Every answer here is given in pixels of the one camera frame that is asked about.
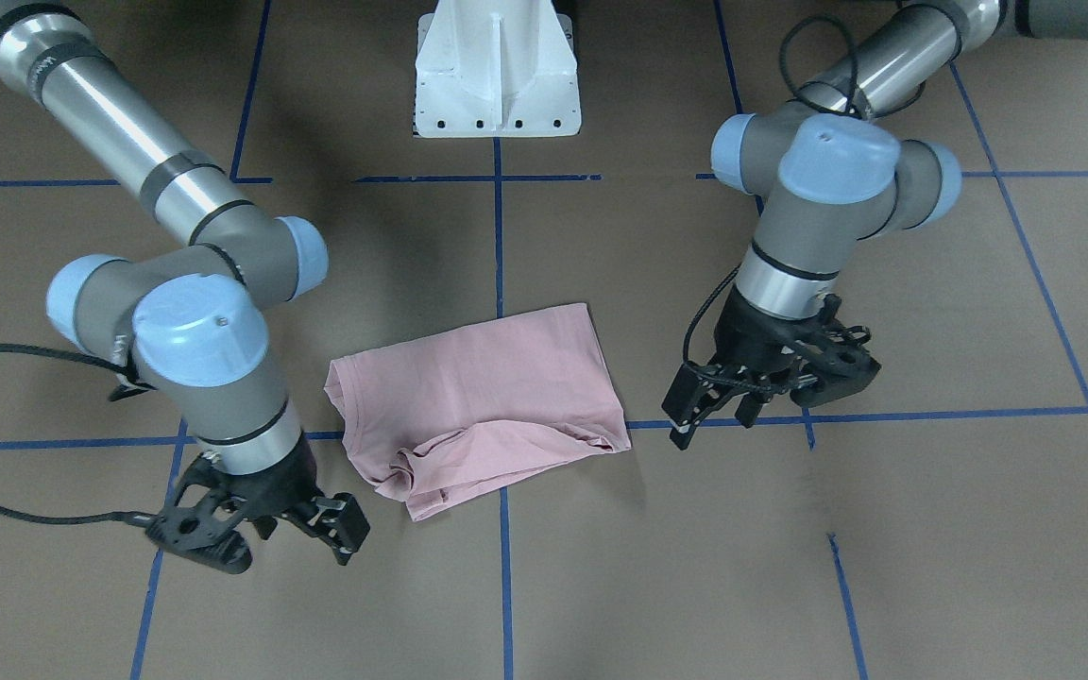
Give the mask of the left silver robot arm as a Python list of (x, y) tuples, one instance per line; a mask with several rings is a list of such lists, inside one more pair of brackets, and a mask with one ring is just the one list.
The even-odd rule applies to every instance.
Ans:
[(898, 141), (877, 120), (996, 35), (1088, 40), (1088, 1), (908, 1), (863, 42), (841, 18), (823, 22), (846, 55), (804, 83), (782, 64), (789, 102), (738, 113), (714, 135), (714, 177), (759, 198), (761, 218), (720, 284), (710, 360), (684, 354), (662, 400), (681, 452), (730, 401), (750, 429), (774, 397), (812, 409), (871, 384), (881, 368), (865, 349), (871, 332), (839, 321), (834, 282), (855, 245), (942, 218), (962, 183), (944, 146)]

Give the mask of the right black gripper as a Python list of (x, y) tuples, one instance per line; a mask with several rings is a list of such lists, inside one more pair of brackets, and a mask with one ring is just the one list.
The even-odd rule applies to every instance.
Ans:
[(228, 574), (250, 568), (254, 555), (239, 526), (268, 539), (280, 520), (324, 543), (341, 567), (363, 546), (370, 524), (349, 492), (324, 498), (314, 453), (299, 440), (283, 460), (246, 475), (217, 469), (199, 456), (178, 479), (176, 495), (145, 529), (161, 551)]

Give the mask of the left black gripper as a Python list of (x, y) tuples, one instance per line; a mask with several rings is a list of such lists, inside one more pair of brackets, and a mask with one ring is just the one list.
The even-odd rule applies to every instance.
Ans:
[(837, 294), (821, 304), (816, 314), (787, 321), (731, 288), (714, 327), (709, 362), (680, 364), (662, 400), (673, 446), (687, 452), (701, 423), (734, 397), (741, 397), (737, 422), (752, 429), (764, 406), (783, 393), (798, 406), (816, 408), (867, 388), (881, 369), (865, 348), (871, 331), (843, 326)]

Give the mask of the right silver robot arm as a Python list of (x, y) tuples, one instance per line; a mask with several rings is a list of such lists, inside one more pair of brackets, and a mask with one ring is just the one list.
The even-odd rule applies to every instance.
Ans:
[(113, 400), (164, 393), (200, 450), (159, 512), (48, 517), (0, 506), (1, 516), (42, 526), (124, 522), (161, 551), (228, 574), (254, 561), (239, 526), (268, 539), (288, 522), (348, 564), (370, 526), (353, 495), (319, 489), (264, 318), (327, 277), (316, 225), (256, 207), (60, 1), (0, 1), (0, 83), (69, 129), (181, 242), (143, 262), (92, 254), (62, 267), (44, 305), (74, 351), (0, 343), (0, 353), (103, 367), (120, 382)]

